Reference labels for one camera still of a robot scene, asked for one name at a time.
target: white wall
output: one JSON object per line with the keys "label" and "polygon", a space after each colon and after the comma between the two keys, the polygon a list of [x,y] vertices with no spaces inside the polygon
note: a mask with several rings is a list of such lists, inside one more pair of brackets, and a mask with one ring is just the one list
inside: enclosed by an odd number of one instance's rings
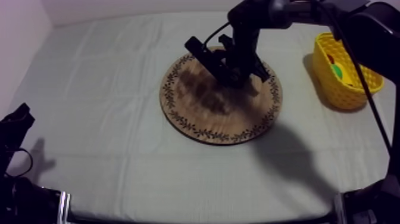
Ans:
{"label": "white wall", "polygon": [[51,28],[40,0],[0,0],[0,119]]}
{"label": "white wall", "polygon": [[228,11],[242,0],[43,0],[55,25],[180,11]]}

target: round wooden board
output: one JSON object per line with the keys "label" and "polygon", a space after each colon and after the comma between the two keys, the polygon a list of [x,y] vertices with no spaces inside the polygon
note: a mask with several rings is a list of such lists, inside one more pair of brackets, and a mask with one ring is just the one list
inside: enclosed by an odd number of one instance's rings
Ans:
{"label": "round wooden board", "polygon": [[271,76],[266,82],[251,75],[244,88],[225,88],[192,54],[186,54],[162,80],[162,111],[181,133],[203,143],[232,145],[252,140],[271,127],[282,104],[280,82],[263,65]]}

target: yellow basket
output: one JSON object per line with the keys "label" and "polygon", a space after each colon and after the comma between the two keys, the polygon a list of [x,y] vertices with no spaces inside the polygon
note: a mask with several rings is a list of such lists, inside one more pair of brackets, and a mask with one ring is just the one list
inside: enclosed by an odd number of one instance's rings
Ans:
{"label": "yellow basket", "polygon": [[[328,54],[335,59],[335,63],[342,65],[342,68],[345,69],[345,71],[342,71],[343,75],[346,75],[346,79],[350,80],[352,85],[343,81],[345,77],[341,79],[336,75],[331,67]],[[367,96],[355,67],[342,42],[336,41],[331,33],[321,33],[317,36],[312,66],[328,101],[335,107],[351,110],[365,104]],[[371,93],[375,94],[381,90],[384,85],[382,76],[364,66],[361,66],[361,70]]]}

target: green ball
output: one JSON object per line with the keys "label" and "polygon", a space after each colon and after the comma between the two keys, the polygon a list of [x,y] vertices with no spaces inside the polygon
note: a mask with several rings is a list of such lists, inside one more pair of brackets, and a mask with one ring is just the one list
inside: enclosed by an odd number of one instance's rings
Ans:
{"label": "green ball", "polygon": [[331,66],[332,66],[333,70],[335,71],[336,75],[337,75],[340,79],[342,79],[342,78],[343,78],[343,73],[342,73],[341,69],[339,68],[339,66],[337,66],[337,65],[335,65],[335,64],[332,64]]}

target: red object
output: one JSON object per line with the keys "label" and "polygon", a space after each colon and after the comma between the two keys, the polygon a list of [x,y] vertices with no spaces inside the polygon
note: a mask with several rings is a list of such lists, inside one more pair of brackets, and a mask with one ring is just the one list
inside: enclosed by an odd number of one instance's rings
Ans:
{"label": "red object", "polygon": [[335,63],[335,59],[333,59],[333,57],[330,54],[327,54],[327,56],[329,58],[330,63],[334,64]]}

